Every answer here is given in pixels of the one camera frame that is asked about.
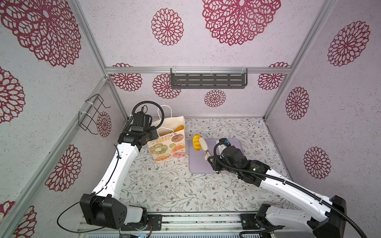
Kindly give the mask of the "small striped croissant bun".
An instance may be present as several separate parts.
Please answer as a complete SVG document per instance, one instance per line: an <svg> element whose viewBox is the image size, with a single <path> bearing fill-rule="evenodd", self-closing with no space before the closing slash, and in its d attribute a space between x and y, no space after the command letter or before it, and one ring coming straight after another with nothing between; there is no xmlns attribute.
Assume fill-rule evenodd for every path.
<svg viewBox="0 0 381 238"><path fill-rule="evenodd" d="M199 141L200 138L201 138L201 136L199 134L196 134L196 135L194 135L194 137L192 139L193 148L196 151L200 151L202 149L201 143Z"/></svg>

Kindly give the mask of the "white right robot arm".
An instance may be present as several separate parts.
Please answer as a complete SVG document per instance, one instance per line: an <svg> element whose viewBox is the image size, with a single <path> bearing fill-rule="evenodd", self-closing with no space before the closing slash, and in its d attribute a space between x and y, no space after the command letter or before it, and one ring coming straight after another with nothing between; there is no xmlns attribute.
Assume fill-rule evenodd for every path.
<svg viewBox="0 0 381 238"><path fill-rule="evenodd" d="M297 210L287 210L262 204L255 214L255 221L263 231L291 227L312 233L317 238L344 236L349 221L343 198L329 198L293 183L265 163L247 159L240 149L226 141L216 144L213 154L206 154L206 160L217 173L235 174L238 179L272 191L298 207Z"/></svg>

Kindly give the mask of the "printed paper bread bag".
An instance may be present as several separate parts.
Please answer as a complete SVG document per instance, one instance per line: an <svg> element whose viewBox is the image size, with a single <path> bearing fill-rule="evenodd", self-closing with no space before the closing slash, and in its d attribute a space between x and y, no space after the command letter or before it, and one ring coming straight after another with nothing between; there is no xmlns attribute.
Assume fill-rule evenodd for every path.
<svg viewBox="0 0 381 238"><path fill-rule="evenodd" d="M185 126L185 118L183 116L174 117L173 113L164 118L158 110L159 120L152 123L154 127L158 127L159 137L148 142L149 150L156 162L168 159L179 159L186 156L185 128L181 131L174 132L179 126Z"/></svg>

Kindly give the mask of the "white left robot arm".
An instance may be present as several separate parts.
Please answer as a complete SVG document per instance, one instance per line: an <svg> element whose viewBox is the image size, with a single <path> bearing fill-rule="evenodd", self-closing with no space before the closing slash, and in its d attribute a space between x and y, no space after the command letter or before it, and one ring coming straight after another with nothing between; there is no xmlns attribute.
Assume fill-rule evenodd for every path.
<svg viewBox="0 0 381 238"><path fill-rule="evenodd" d="M158 138L152 117L143 112L132 115L132 124L119 135L116 152L104 176L92 193L84 194L80 207L88 225L121 229L128 224L147 225L145 208L126 206L120 201L123 182L141 148Z"/></svg>

